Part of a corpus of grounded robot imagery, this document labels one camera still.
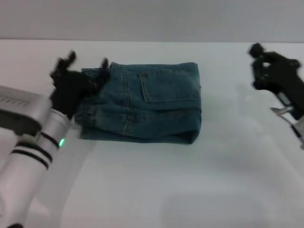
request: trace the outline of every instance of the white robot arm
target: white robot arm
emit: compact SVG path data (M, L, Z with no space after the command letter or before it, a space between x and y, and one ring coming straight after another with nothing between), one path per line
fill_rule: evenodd
M0 171L0 228L23 228L44 174L68 131L81 99L98 92L109 79L107 60L97 78L68 71L75 53L60 59L51 77L51 98L0 86L0 127L18 142Z

